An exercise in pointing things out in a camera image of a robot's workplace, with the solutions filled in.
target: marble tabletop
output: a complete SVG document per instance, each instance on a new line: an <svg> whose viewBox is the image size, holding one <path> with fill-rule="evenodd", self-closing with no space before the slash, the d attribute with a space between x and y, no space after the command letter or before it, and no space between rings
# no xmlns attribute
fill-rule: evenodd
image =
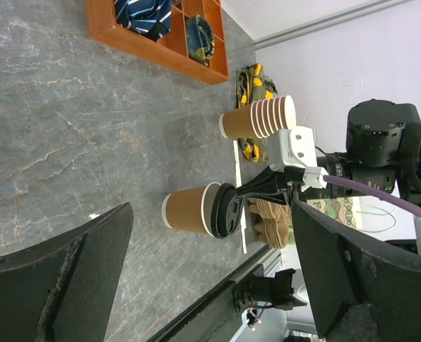
<svg viewBox="0 0 421 342"><path fill-rule="evenodd" d="M218 117L252 40L225 16L232 79L207 85L102 46L78 0L0 1L0 256L129 202L135 222L106 341L146 341L261 245L165 228L167 193L234 182ZM262 165L242 161L248 180Z"/></svg>

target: table surface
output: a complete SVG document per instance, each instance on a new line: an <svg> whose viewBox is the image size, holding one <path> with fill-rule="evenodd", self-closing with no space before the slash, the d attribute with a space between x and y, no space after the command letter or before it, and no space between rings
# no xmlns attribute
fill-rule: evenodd
<svg viewBox="0 0 421 342"><path fill-rule="evenodd" d="M168 193L234 182L218 117L252 40L225 17L232 79L210 86L88 39L82 1L0 2L0 256L124 202L132 237L106 340L146 341L261 247L166 229ZM263 165L241 162L249 180Z"/></svg>

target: stack of paper cups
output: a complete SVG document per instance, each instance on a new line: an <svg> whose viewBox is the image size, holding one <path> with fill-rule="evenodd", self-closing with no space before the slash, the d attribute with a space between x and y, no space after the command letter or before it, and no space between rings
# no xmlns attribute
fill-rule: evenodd
<svg viewBox="0 0 421 342"><path fill-rule="evenodd" d="M257 101L219 117L219 129L225 138L267 138L280 129L295 127L296 108L289 95Z"/></svg>

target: wooden box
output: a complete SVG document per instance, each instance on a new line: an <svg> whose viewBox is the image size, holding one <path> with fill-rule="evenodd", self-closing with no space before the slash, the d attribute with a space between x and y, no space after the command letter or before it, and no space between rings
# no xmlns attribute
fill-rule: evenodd
<svg viewBox="0 0 421 342"><path fill-rule="evenodd" d="M171 32L158 42L120 27L113 0L85 0L85 7L90 38L207 83L229 80L220 0L184 0L172 6ZM184 22L197 14L210 23L215 37L215 55L208 67L188 56Z"/></svg>

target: purple tube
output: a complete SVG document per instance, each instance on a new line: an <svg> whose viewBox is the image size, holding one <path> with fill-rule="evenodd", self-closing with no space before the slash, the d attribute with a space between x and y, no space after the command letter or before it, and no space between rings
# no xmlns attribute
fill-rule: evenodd
<svg viewBox="0 0 421 342"><path fill-rule="evenodd" d="M329 176L326 175L323 177L324 182L340 185L341 187L347 187L349 189L357 190L359 192L363 192L364 194L374 196L379 198L382 201L389 202L396 207L399 207L407 212L412 213L415 216L421 217L421 208L409 203L403 199L397 198L396 196L392 196L387 192L375 189L373 187L369 187L368 185L355 182L354 180L349 180L347 178L341 178L336 176Z"/></svg>

